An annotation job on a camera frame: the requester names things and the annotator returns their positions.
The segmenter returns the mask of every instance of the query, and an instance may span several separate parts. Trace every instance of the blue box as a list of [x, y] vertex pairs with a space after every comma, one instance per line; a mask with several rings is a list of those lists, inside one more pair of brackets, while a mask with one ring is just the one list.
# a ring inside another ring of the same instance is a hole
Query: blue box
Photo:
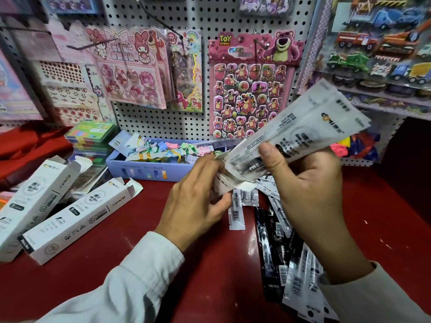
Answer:
[[[171, 140], [151, 138], [151, 142], [183, 142], [194, 144], [198, 140]], [[125, 157], [114, 151], [106, 159], [106, 164], [113, 177], [133, 178], [138, 180], [180, 181], [191, 170], [193, 165], [185, 163], [154, 163], [124, 161]]]

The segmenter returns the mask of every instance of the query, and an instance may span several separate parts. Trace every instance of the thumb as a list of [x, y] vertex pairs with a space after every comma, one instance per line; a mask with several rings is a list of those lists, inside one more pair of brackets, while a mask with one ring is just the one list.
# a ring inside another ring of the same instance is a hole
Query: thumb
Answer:
[[262, 143], [259, 145], [259, 154], [266, 168], [274, 177], [275, 184], [280, 194], [294, 187], [297, 183], [297, 177], [275, 146], [267, 142]]

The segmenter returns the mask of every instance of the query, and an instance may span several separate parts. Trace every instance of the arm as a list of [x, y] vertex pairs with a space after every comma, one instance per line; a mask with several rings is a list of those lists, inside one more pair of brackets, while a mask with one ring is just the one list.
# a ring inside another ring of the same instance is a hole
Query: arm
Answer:
[[69, 299], [38, 322], [154, 322], [161, 299], [184, 262], [182, 253], [231, 206], [230, 194], [215, 205], [209, 202], [213, 179], [222, 167], [213, 155], [200, 157], [173, 186], [156, 230], [109, 272], [103, 285]]
[[430, 320], [353, 241], [343, 219], [341, 163], [330, 149], [295, 163], [298, 175], [276, 147], [263, 143], [259, 152], [274, 176], [286, 215], [326, 271], [319, 286], [342, 322]]

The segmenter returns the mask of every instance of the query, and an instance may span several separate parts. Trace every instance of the stack of plastic cases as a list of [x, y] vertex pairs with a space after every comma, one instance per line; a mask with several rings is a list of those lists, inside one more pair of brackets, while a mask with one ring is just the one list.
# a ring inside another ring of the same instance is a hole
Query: stack of plastic cases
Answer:
[[111, 154], [112, 147], [108, 142], [114, 137], [116, 126], [112, 122], [84, 120], [73, 127], [65, 138], [73, 144], [75, 156], [88, 157], [94, 165], [104, 165]]

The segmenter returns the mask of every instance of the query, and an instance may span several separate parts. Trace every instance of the sleeve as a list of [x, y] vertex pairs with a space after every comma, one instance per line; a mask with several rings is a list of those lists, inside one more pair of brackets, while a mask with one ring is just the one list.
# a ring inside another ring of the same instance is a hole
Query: sleeve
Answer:
[[375, 270], [358, 280], [331, 285], [322, 274], [319, 287], [341, 322], [431, 322], [431, 317], [373, 263]]
[[103, 285], [67, 300], [38, 322], [154, 322], [161, 298], [183, 262], [172, 242], [148, 232]]

